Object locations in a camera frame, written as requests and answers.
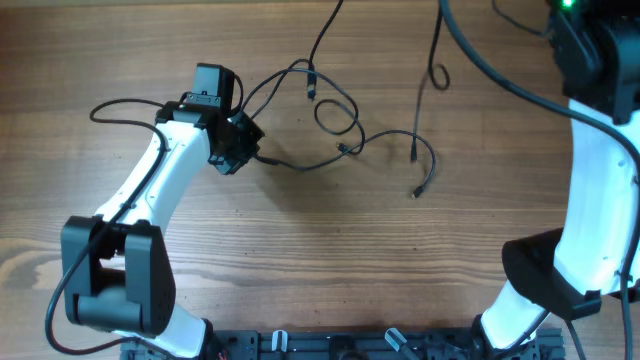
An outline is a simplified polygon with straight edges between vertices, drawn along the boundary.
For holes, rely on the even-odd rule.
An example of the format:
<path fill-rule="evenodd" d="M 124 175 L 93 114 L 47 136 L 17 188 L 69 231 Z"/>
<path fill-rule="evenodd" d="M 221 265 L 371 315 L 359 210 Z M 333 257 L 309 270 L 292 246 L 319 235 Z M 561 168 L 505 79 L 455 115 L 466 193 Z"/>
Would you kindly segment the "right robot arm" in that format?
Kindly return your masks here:
<path fill-rule="evenodd" d="M 553 56 L 572 112 L 573 163 L 563 228 L 511 241 L 508 277 L 480 317 L 488 349 L 528 342 L 549 315 L 565 320 L 621 301 L 625 356 L 639 298 L 639 4 L 552 1 Z"/>

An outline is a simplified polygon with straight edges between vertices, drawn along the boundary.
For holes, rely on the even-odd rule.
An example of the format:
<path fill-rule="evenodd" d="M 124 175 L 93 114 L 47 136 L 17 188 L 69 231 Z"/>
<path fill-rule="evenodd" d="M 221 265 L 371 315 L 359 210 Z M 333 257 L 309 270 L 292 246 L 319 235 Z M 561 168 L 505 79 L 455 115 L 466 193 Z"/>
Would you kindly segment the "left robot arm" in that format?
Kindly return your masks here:
<path fill-rule="evenodd" d="M 151 142 L 118 192 L 91 217 L 72 216 L 61 231 L 63 277 L 45 317 L 53 335 L 59 303 L 70 323 L 114 333 L 129 359 L 224 359 L 210 321 L 176 303 L 164 232 L 191 180 L 211 165 L 233 175 L 259 150 L 259 127 L 234 105 L 240 78 L 200 63 L 194 85 L 159 105 Z"/>

